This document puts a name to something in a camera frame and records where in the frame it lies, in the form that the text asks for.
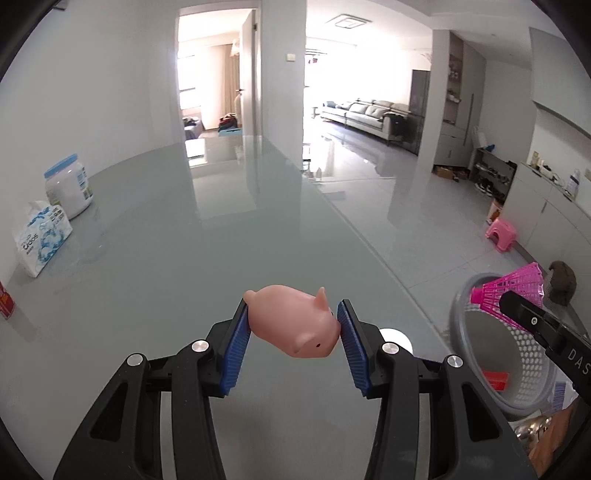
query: sofa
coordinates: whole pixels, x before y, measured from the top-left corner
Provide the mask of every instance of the sofa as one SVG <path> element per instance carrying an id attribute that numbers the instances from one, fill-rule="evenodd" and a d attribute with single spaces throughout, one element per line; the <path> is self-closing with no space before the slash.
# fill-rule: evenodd
<path id="1" fill-rule="evenodd" d="M 320 117 L 391 141 L 402 141 L 408 105 L 358 98 L 353 102 L 325 102 Z"/>

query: red can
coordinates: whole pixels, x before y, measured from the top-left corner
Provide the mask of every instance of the red can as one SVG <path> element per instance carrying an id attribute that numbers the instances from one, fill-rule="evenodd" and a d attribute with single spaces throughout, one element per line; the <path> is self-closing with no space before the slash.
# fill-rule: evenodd
<path id="1" fill-rule="evenodd" d="M 7 319 L 12 312 L 14 312 L 14 301 L 0 283 L 0 313 Z"/>

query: pink toy pig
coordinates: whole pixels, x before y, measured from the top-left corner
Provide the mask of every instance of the pink toy pig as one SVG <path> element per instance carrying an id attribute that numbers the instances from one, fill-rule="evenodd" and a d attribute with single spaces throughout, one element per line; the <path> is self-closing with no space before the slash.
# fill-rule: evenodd
<path id="1" fill-rule="evenodd" d="M 340 335 L 324 287 L 316 297 L 283 285 L 244 294 L 253 333 L 296 358 L 328 356 Z"/>

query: black clamp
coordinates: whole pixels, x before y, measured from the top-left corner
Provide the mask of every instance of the black clamp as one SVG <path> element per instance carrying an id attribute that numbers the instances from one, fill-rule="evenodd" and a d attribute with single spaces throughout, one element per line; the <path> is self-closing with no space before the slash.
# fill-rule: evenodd
<path id="1" fill-rule="evenodd" d="M 178 480 L 225 480 L 209 397 L 236 385 L 250 329 L 240 303 L 232 320 L 174 356 L 127 357 L 68 445 L 54 480 L 161 480 L 160 397 L 171 392 Z"/>
<path id="2" fill-rule="evenodd" d="M 573 382 L 573 388 L 591 405 L 591 345 L 547 311 L 513 291 L 501 296 L 503 315 L 530 332 L 558 368 Z"/>
<path id="3" fill-rule="evenodd" d="M 417 471 L 419 394 L 430 394 L 429 478 L 537 479 L 515 433 L 457 355 L 442 363 L 415 358 L 339 304 L 341 339 L 355 385 L 381 398 L 366 480 L 412 480 Z"/>
<path id="4" fill-rule="evenodd" d="M 236 384 L 250 330 L 242 302 L 232 320 L 177 355 L 135 353 L 119 367 L 74 434 L 54 480 L 161 480 L 160 397 L 172 393 L 178 480 L 225 480 L 209 397 Z M 339 304 L 341 339 L 355 385 L 381 398 L 366 480 L 411 480 L 417 470 L 419 395 L 431 398 L 431 479 L 535 479 L 525 452 L 472 371 L 450 355 L 413 357 Z"/>

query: ceiling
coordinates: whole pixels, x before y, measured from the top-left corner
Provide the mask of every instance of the ceiling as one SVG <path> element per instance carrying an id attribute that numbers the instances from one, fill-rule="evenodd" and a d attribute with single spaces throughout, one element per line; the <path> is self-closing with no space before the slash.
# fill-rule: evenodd
<path id="1" fill-rule="evenodd" d="M 485 58 L 531 65 L 529 27 L 564 38 L 531 0 L 375 0 L 433 29 L 453 30 Z"/>
<path id="2" fill-rule="evenodd" d="M 371 23 L 351 30 L 327 24 L 340 14 Z M 431 28 L 369 0 L 308 0 L 306 35 L 361 46 L 431 48 Z"/>
<path id="3" fill-rule="evenodd" d="M 184 15 L 178 19 L 178 41 L 238 32 L 250 12 L 243 8 Z"/>

